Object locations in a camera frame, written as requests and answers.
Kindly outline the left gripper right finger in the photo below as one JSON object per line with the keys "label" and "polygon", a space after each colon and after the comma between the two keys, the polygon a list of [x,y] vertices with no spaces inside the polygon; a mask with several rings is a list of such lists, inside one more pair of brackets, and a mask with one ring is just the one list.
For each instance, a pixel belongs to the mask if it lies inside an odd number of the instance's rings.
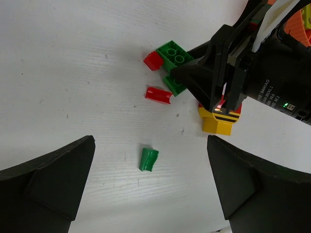
{"label": "left gripper right finger", "polygon": [[224,218],[234,233],[309,233],[311,175],[210,135],[207,153]]}

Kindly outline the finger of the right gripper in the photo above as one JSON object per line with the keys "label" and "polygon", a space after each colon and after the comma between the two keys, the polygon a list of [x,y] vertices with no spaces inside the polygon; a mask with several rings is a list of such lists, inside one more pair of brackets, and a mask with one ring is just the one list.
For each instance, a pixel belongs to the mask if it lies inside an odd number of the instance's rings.
{"label": "finger of the right gripper", "polygon": [[207,41],[191,50],[189,50],[187,53],[191,57],[191,61],[193,60],[201,60],[201,59],[207,59],[211,56],[211,50],[209,49],[210,41]]}
{"label": "finger of the right gripper", "polygon": [[219,95],[216,94],[218,74],[218,65],[204,59],[195,59],[170,71],[170,75],[209,112],[213,112],[219,103]]}

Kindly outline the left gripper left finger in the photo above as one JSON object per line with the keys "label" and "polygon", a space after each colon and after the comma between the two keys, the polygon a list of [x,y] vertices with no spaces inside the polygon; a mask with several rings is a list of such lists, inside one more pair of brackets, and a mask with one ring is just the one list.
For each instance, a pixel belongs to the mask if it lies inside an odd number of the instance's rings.
{"label": "left gripper left finger", "polygon": [[84,136],[0,172],[2,233],[67,233],[76,219],[95,153]]}

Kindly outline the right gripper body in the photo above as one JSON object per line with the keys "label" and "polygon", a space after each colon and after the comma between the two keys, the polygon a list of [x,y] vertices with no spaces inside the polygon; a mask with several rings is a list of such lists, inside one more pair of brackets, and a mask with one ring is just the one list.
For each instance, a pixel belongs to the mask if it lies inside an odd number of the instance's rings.
{"label": "right gripper body", "polygon": [[208,110],[228,115],[252,98],[305,124],[311,122],[311,49],[285,30],[290,16],[307,5],[290,3],[276,25],[267,18],[278,10],[265,0],[249,0],[233,26],[211,38],[212,70]]}

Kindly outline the dark green long lego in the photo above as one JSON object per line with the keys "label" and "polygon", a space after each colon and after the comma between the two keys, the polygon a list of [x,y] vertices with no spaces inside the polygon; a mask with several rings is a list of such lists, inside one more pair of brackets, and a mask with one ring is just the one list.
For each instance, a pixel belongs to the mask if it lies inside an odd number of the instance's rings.
{"label": "dark green long lego", "polygon": [[172,92],[175,97],[177,97],[187,89],[182,83],[180,83],[178,80],[171,77],[170,75],[164,77],[162,80],[166,87]]}

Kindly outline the dark green lego block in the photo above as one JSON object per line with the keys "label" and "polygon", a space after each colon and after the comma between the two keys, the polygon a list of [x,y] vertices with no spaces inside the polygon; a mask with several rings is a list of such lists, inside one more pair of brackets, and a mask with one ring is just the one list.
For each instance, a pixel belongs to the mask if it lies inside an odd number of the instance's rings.
{"label": "dark green lego block", "polygon": [[172,69],[194,60],[191,55],[174,41],[162,45],[155,51],[163,59],[163,68],[169,73]]}

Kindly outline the small green curved lego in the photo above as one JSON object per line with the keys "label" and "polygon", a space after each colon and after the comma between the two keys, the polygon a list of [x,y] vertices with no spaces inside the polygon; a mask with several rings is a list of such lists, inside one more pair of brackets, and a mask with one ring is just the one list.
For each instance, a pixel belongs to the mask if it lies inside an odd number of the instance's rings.
{"label": "small green curved lego", "polygon": [[159,151],[152,148],[143,148],[139,164],[140,171],[152,172],[154,164],[158,159],[158,156]]}

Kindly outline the lime green large lego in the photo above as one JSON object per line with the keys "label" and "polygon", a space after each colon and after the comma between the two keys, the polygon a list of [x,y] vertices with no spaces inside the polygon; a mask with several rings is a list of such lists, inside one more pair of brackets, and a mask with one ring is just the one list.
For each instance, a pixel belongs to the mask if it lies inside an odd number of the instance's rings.
{"label": "lime green large lego", "polygon": [[311,29],[311,4],[307,4],[301,9],[302,21],[305,30]]}

